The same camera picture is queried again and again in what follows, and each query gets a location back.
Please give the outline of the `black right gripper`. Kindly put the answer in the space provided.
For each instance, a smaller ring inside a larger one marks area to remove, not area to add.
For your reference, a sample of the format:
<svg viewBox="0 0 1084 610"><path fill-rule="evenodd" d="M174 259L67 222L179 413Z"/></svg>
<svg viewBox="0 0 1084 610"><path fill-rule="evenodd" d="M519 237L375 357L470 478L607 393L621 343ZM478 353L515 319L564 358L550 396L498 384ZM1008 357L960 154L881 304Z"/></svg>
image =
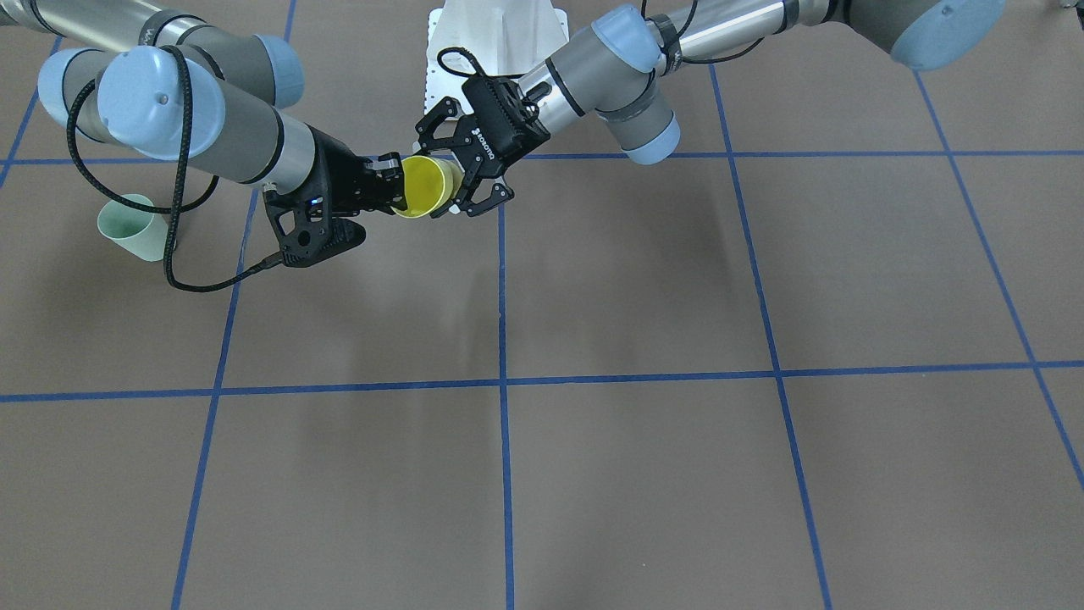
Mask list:
<svg viewBox="0 0 1084 610"><path fill-rule="evenodd" d="M361 158L340 140L314 127L310 131L315 144L307 178L310 219L406 211L401 154L388 152L377 158Z"/></svg>

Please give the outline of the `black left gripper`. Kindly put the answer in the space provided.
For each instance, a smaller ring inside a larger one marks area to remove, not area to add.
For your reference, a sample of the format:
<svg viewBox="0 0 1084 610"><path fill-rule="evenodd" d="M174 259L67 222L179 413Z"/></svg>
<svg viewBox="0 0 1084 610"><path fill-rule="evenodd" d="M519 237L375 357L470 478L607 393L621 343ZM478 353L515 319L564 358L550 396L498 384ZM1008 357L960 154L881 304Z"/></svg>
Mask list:
<svg viewBox="0 0 1084 610"><path fill-rule="evenodd" d="M539 150L552 139L539 119L537 104L508 77L472 75L462 85L472 114L463 112L456 98L442 98L415 125L415 155L448 151L457 160L463 178L446 207L469 217L493 211L515 196L505 181L509 166ZM473 128L496 159L475 156Z"/></svg>

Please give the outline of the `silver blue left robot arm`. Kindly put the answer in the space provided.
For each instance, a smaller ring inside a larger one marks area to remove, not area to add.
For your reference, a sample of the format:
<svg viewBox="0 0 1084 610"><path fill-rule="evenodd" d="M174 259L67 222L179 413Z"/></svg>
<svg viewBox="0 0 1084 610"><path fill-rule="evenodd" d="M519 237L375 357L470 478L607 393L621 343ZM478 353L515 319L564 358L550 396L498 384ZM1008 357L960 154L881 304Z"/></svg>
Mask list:
<svg viewBox="0 0 1084 610"><path fill-rule="evenodd" d="M684 65L743 59L764 39L798 25L844 24L912 70L941 69L986 37L1003 1L694 1L649 16L612 8L527 69L492 75L465 47L462 90L469 109L446 98L417 124L421 154L447 151L463 178L430 209L478 216L509 202L504 176L514 163L594 113L631 161L661 163L678 146L678 117L662 78Z"/></svg>

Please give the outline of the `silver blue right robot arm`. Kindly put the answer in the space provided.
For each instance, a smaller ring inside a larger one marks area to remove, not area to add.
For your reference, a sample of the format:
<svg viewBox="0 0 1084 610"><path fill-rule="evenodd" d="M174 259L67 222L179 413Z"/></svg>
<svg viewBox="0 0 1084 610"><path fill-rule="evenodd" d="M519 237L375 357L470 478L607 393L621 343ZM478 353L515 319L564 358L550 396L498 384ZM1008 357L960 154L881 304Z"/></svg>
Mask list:
<svg viewBox="0 0 1084 610"><path fill-rule="evenodd" d="M371 159L288 116L301 59L281 37L241 37L147 1L4 1L3 24L76 42L38 77L75 137L178 163L313 217L406 207L398 154Z"/></svg>

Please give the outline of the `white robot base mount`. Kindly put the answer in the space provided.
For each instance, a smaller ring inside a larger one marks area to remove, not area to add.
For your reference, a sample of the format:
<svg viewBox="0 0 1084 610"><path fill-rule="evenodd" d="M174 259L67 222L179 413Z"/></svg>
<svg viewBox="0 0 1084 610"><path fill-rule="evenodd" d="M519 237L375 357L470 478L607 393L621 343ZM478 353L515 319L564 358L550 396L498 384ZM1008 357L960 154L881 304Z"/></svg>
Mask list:
<svg viewBox="0 0 1084 610"><path fill-rule="evenodd" d="M463 113L472 104L463 96L463 77L438 65L446 47L464 47L489 75L522 75L569 39L567 12L552 1L446 1L429 12L423 111L444 98L456 98Z"/></svg>

